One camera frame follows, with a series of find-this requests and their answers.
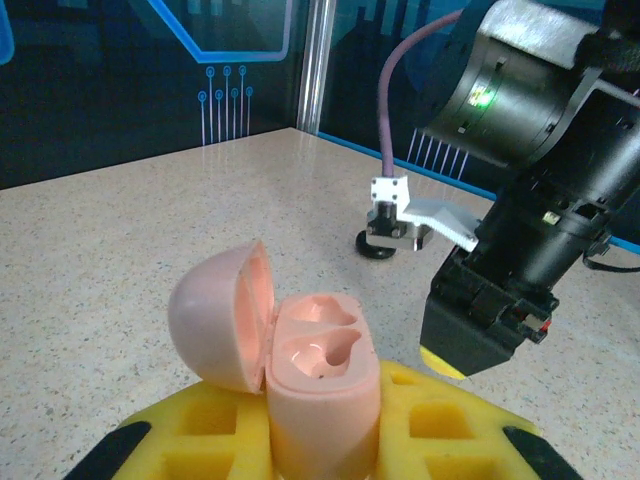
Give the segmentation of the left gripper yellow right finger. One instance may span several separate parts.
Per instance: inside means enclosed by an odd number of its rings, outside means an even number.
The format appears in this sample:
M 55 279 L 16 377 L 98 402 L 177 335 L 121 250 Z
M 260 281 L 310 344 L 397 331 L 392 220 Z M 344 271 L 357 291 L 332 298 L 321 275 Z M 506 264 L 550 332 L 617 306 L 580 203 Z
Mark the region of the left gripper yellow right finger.
M 579 479 L 528 420 L 445 381 L 381 362 L 377 479 Z

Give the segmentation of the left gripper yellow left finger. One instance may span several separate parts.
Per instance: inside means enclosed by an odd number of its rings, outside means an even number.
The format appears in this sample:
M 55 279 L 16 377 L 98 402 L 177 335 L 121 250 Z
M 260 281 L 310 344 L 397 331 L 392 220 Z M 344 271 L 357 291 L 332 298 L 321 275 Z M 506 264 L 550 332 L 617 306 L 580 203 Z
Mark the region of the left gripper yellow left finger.
M 271 479 L 265 397 L 199 382 L 127 418 L 68 479 Z

